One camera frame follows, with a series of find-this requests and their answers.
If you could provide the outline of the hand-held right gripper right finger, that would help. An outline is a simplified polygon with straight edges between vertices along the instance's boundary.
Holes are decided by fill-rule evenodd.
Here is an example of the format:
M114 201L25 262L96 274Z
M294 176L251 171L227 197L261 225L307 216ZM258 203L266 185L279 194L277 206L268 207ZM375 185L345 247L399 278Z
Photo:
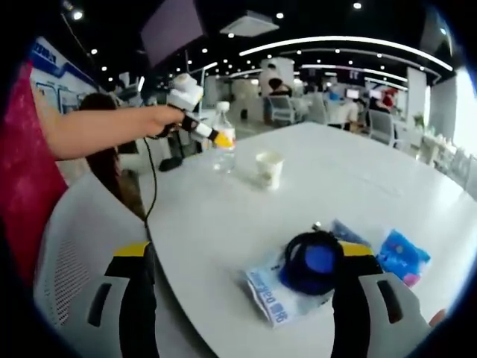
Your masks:
M428 336L417 296L366 245L339 241L332 357L407 357Z

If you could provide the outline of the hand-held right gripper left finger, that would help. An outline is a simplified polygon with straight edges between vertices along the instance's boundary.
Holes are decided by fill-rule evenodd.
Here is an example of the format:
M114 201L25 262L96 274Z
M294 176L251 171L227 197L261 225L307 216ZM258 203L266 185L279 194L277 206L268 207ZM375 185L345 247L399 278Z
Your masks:
M105 273L74 298L74 347L81 357L158 357L151 245L118 249Z

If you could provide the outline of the person's left hand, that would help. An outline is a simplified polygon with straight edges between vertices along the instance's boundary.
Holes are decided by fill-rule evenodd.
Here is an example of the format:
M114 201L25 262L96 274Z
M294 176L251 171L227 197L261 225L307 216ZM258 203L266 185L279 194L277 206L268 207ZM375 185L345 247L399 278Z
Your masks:
M182 110L168 105L149 107L148 109L152 115L147 129L149 137L167 136L185 117L185 113Z

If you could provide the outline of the person's right hand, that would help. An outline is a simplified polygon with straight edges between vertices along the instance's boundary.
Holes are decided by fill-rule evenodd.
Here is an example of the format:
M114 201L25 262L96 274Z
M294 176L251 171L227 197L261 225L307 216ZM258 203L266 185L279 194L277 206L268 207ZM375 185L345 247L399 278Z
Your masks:
M446 309L439 310L437 313L435 313L435 315L429 321L429 326L432 328L438 326L446 318L446 315L447 315Z

